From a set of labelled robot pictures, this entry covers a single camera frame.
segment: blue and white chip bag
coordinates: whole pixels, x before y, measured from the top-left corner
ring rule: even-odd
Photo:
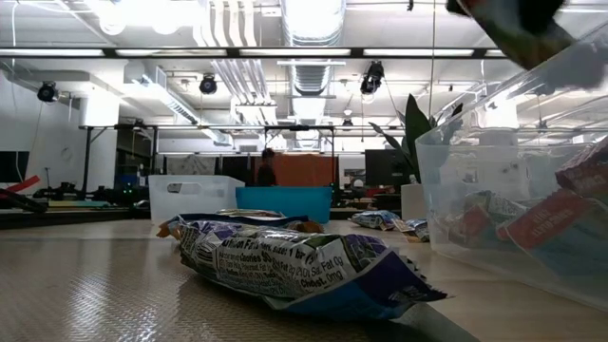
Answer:
[[[444,299],[381,239],[309,234],[239,223],[181,227],[181,263],[271,308],[331,320],[398,318]]]
[[[354,214],[351,221],[365,228],[389,231],[395,228],[404,232],[408,229],[401,218],[387,210],[367,211]]]

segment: spotlight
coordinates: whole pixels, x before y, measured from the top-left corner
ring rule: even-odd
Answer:
[[[43,82],[40,89],[38,89],[38,100],[52,104],[59,100],[59,91],[55,87],[54,82]]]
[[[354,124],[352,124],[352,119],[351,118],[347,118],[347,119],[344,119],[344,122],[342,123],[342,125],[350,125],[350,126],[352,126]]]
[[[199,90],[205,95],[215,94],[218,91],[218,84],[216,83],[216,75],[204,74],[202,76],[202,82],[200,82]]]
[[[361,94],[371,95],[382,85],[384,78],[384,67],[380,61],[372,61],[363,82],[361,83]]]

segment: ceiling beam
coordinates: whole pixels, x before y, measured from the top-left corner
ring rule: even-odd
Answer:
[[[0,58],[504,60],[486,47],[0,47]]]

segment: ceiling duct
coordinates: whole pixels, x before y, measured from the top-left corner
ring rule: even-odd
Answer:
[[[310,48],[339,45],[346,0],[281,0],[281,11],[283,35],[288,46]],[[293,93],[304,96],[292,100],[294,115],[299,120],[320,119],[323,116],[326,99],[318,96],[327,92],[331,76],[331,66],[290,66]],[[304,135],[296,134],[302,139],[305,139]]]
[[[171,90],[167,84],[167,75],[156,68],[154,77],[150,78],[146,74],[145,66],[141,61],[131,61],[124,67],[124,82],[142,86],[150,94],[157,97],[174,114],[184,118],[193,125],[210,124],[192,108],[179,94]],[[217,130],[202,129],[201,132],[211,138],[217,146],[232,146],[234,139],[229,134],[221,133]]]

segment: clear plastic bin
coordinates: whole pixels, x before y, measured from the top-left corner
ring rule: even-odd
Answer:
[[[434,251],[608,311],[608,224],[526,246],[512,225],[561,189],[562,165],[608,134],[606,42],[603,26],[416,142]]]
[[[152,223],[161,224],[179,214],[214,214],[237,208],[240,180],[226,176],[150,176]]]

